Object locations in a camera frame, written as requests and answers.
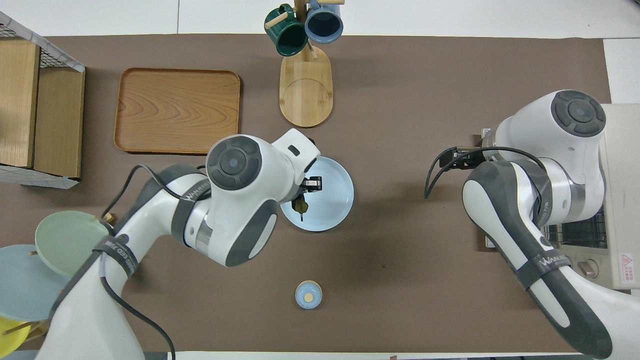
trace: brown rectangular tray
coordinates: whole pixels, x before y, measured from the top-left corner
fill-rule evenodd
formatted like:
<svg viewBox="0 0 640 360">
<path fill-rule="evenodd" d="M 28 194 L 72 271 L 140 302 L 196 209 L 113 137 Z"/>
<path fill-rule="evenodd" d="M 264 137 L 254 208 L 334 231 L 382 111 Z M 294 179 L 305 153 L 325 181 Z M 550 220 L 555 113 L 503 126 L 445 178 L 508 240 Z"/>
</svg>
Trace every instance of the brown rectangular tray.
<svg viewBox="0 0 640 360">
<path fill-rule="evenodd" d="M 207 154 L 238 132 L 240 78 L 226 70 L 126 70 L 120 78 L 116 146 L 127 152 Z"/>
</svg>

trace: white tile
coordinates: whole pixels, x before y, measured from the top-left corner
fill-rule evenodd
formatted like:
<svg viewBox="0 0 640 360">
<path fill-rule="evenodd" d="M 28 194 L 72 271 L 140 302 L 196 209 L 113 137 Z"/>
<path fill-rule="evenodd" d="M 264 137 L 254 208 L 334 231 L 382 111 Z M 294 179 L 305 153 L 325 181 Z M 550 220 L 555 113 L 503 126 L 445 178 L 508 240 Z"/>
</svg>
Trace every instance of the white tile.
<svg viewBox="0 0 640 360">
<path fill-rule="evenodd" d="M 640 104 L 640 38 L 604 40 L 613 104 Z"/>
<path fill-rule="evenodd" d="M 42 36 L 177 32 L 178 0 L 0 0 L 0 11 Z"/>
<path fill-rule="evenodd" d="M 282 2 L 180 0 L 179 32 L 263 33 L 266 14 Z M 340 12 L 345 35 L 640 37 L 631 0 L 345 0 Z"/>
</svg>

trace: wooden base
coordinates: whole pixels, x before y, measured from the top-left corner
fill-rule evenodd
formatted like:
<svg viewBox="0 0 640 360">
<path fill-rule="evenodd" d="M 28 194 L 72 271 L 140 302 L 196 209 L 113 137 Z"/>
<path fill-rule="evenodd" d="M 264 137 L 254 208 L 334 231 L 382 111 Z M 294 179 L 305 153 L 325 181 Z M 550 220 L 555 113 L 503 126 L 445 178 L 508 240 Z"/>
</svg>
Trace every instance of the wooden base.
<svg viewBox="0 0 640 360">
<path fill-rule="evenodd" d="M 331 63 L 324 51 L 306 47 L 285 57 L 280 67 L 280 111 L 295 126 L 312 127 L 333 109 Z"/>
</svg>

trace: gray joint cap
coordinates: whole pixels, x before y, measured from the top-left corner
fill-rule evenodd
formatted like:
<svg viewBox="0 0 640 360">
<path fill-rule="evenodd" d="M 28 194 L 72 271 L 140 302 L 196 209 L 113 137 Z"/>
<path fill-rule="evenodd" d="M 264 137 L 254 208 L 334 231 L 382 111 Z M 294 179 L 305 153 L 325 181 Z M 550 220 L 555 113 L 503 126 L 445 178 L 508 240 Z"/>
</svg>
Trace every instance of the gray joint cap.
<svg viewBox="0 0 640 360">
<path fill-rule="evenodd" d="M 599 134 L 607 122 L 600 103 L 575 90 L 558 92 L 551 102 L 551 114 L 558 126 L 581 138 Z"/>
<path fill-rule="evenodd" d="M 222 141 L 211 151 L 207 173 L 217 187 L 240 190 L 255 180 L 261 167 L 258 143 L 246 136 L 235 136 Z"/>
</svg>

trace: blue mug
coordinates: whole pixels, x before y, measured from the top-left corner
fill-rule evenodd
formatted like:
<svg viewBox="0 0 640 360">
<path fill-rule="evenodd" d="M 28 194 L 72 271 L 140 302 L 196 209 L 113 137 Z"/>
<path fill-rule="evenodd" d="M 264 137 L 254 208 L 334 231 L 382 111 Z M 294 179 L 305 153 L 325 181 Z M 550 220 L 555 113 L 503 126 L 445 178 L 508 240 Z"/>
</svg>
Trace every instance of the blue mug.
<svg viewBox="0 0 640 360">
<path fill-rule="evenodd" d="M 340 5 L 318 4 L 317 0 L 310 0 L 311 9 L 307 13 L 305 31 L 313 42 L 329 44 L 338 40 L 342 34 L 342 19 Z"/>
</svg>

